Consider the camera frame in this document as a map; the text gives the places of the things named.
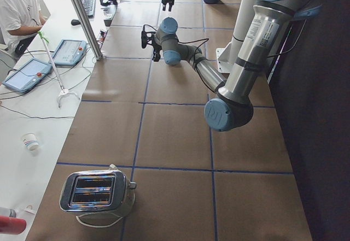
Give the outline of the black keyboard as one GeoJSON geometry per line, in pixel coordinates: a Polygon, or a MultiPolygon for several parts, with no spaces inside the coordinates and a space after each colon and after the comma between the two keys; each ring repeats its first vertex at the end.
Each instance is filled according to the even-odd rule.
{"type": "Polygon", "coordinates": [[[81,0],[83,8],[89,19],[95,17],[96,0],[81,0]]]}

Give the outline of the black computer mouse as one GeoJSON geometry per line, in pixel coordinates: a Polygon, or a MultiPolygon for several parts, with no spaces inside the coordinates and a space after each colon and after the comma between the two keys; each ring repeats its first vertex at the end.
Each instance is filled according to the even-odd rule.
{"type": "Polygon", "coordinates": [[[71,20],[71,25],[72,26],[77,26],[77,25],[80,25],[80,24],[81,24],[81,22],[79,20],[77,20],[77,19],[71,20]]]}

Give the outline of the teach pendant far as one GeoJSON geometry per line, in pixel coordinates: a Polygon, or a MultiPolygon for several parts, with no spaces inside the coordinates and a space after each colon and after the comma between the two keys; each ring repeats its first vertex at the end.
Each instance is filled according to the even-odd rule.
{"type": "Polygon", "coordinates": [[[55,49],[52,59],[57,67],[74,67],[86,53],[87,42],[84,40],[63,39],[55,49]]]}

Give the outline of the teach pendant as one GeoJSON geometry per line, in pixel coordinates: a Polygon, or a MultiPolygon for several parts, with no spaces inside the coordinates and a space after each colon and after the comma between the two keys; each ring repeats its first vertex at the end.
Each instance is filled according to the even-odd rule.
{"type": "Polygon", "coordinates": [[[86,53],[87,42],[84,40],[63,39],[55,49],[52,59],[57,67],[74,67],[86,53]]]}
{"type": "Polygon", "coordinates": [[[51,69],[51,64],[31,58],[14,74],[7,77],[3,85],[14,92],[27,93],[39,84],[51,69]]]}

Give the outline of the reacher grabber tool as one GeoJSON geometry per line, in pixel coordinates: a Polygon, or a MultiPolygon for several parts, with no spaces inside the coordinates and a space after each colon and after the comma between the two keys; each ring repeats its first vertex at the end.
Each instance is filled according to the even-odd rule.
{"type": "Polygon", "coordinates": [[[53,68],[53,70],[54,70],[54,72],[55,72],[56,78],[57,78],[57,80],[58,80],[58,82],[59,82],[59,86],[60,86],[60,89],[61,89],[61,91],[60,91],[60,93],[59,93],[59,95],[58,95],[58,97],[57,97],[57,106],[58,106],[58,108],[61,108],[61,101],[62,101],[62,99],[63,99],[64,97],[69,96],[69,95],[74,95],[74,96],[76,96],[76,98],[77,98],[78,100],[80,100],[80,97],[78,96],[78,94],[77,94],[76,92],[70,91],[69,89],[67,89],[67,88],[64,87],[63,82],[62,82],[62,80],[61,80],[61,77],[60,77],[60,75],[59,75],[59,73],[58,73],[58,70],[57,70],[57,68],[56,68],[55,62],[54,62],[54,60],[53,60],[53,58],[52,58],[52,56],[51,56],[51,53],[50,53],[50,51],[49,51],[49,48],[48,48],[48,45],[47,45],[48,41],[47,41],[47,39],[44,37],[42,31],[38,31],[38,35],[40,36],[40,39],[41,39],[41,41],[42,41],[42,43],[43,43],[43,45],[44,45],[45,51],[46,51],[47,56],[48,56],[48,58],[49,58],[49,62],[50,62],[50,64],[52,65],[52,68],[53,68]]]}

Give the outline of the teach pendant near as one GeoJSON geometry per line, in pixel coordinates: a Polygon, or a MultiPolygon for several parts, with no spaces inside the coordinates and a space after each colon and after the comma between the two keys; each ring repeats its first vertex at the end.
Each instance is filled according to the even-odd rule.
{"type": "Polygon", "coordinates": [[[7,77],[3,85],[14,92],[27,93],[39,84],[51,69],[51,64],[31,58],[14,74],[7,77]]]}

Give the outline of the person in white shirt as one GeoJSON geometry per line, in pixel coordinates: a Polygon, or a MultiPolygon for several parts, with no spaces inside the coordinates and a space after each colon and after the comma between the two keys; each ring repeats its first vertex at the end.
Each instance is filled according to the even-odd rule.
{"type": "Polygon", "coordinates": [[[1,0],[1,31],[15,57],[24,54],[45,23],[39,0],[1,0]]]}

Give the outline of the paper cup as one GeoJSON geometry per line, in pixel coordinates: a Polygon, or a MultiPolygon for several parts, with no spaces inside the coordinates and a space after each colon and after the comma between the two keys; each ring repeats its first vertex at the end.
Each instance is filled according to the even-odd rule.
{"type": "Polygon", "coordinates": [[[34,133],[26,133],[21,137],[21,141],[29,151],[34,151],[39,147],[37,137],[34,133]]]}

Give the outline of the chrome toaster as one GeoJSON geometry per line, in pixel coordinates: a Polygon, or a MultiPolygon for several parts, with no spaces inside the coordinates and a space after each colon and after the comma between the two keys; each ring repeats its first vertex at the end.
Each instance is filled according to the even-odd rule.
{"type": "Polygon", "coordinates": [[[59,205],[83,226],[107,228],[131,212],[136,188],[137,183],[113,164],[104,170],[74,172],[63,185],[59,205]]]}

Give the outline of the red bottle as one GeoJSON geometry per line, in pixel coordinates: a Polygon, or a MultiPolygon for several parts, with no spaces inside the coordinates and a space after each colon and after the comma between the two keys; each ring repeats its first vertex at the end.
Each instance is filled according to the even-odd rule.
{"type": "Polygon", "coordinates": [[[14,209],[1,207],[1,234],[20,234],[26,227],[26,220],[17,218],[14,209]]]}

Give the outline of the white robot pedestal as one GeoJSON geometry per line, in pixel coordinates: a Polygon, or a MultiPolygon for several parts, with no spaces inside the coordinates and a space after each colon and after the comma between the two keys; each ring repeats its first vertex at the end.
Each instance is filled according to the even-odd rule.
{"type": "Polygon", "coordinates": [[[234,26],[231,41],[226,47],[217,48],[217,66],[220,73],[229,74],[236,61],[250,24],[254,18],[253,4],[255,0],[241,0],[238,16],[234,26]]]}

